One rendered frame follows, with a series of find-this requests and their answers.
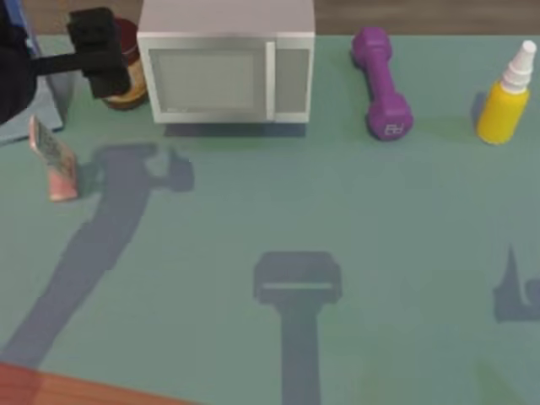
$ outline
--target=white bottle cap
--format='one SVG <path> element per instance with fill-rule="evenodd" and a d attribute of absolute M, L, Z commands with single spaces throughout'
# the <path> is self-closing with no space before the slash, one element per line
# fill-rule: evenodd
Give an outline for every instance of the white bottle cap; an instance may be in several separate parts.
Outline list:
<path fill-rule="evenodd" d="M 518 95 L 527 90 L 527 86 L 531 82 L 532 65 L 536 53 L 537 46 L 534 42 L 531 40 L 523 41 L 520 50 L 503 74 L 500 84 L 505 91 Z"/>

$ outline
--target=table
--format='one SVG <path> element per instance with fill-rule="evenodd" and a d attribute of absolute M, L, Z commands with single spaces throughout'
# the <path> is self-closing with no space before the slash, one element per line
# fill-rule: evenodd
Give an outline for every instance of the table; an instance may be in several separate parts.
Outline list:
<path fill-rule="evenodd" d="M 317 39 L 306 128 L 156 126 L 79 80 L 80 201 L 0 148 L 0 360 L 213 405 L 537 402 L 538 73 L 490 147 L 472 111 L 523 38 L 392 40 L 394 143 L 348 37 Z"/>

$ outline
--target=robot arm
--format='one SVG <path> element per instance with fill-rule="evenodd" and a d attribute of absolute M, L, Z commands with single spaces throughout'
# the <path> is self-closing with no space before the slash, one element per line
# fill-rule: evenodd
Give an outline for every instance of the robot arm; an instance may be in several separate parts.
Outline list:
<path fill-rule="evenodd" d="M 24 29 L 11 23 L 0 0 L 0 125 L 30 105 L 38 76 L 82 70 L 95 98 L 122 95 L 130 89 L 127 61 L 108 8 L 70 13 L 67 31 L 74 53 L 33 58 Z"/>

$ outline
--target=yellow bottle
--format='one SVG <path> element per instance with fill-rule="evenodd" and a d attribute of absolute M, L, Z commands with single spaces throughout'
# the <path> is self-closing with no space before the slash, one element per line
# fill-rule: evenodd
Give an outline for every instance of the yellow bottle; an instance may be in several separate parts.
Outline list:
<path fill-rule="evenodd" d="M 477 124 L 478 136 L 484 142 L 499 145 L 514 135 L 529 100 L 527 86 L 536 50 L 534 42 L 524 41 L 502 79 L 491 88 Z"/>

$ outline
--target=jar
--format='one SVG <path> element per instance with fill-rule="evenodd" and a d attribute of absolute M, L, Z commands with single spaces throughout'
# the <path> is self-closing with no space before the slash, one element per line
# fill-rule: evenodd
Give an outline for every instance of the jar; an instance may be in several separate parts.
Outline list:
<path fill-rule="evenodd" d="M 138 27 L 127 19 L 116 19 L 116 24 L 120 31 L 121 51 L 127 59 L 127 70 L 132 87 L 125 94 L 105 98 L 104 102 L 115 110 L 131 110 L 143 104 L 148 95 L 143 64 L 138 50 Z"/>

